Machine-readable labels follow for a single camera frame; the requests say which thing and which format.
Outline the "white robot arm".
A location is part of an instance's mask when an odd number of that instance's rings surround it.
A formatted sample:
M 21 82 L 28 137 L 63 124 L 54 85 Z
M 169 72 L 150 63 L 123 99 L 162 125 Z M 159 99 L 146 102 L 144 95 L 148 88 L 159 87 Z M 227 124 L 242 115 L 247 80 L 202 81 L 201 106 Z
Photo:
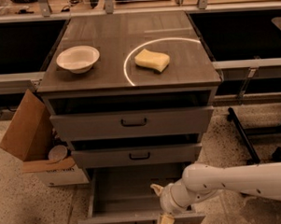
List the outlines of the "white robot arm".
M 281 202 L 281 162 L 228 168 L 195 162 L 173 184 L 150 187 L 160 198 L 162 211 L 173 215 L 210 199 L 220 189 Z

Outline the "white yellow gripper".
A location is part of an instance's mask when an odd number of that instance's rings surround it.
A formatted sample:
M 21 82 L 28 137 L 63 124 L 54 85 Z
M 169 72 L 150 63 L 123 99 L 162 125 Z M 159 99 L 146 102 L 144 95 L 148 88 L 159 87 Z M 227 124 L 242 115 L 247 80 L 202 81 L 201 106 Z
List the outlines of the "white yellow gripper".
M 166 214 L 174 214 L 178 211 L 178 205 L 175 203 L 174 198 L 171 195 L 170 186 L 163 187 L 159 184 L 152 183 L 150 186 L 154 190 L 155 194 L 161 200 L 161 208 Z

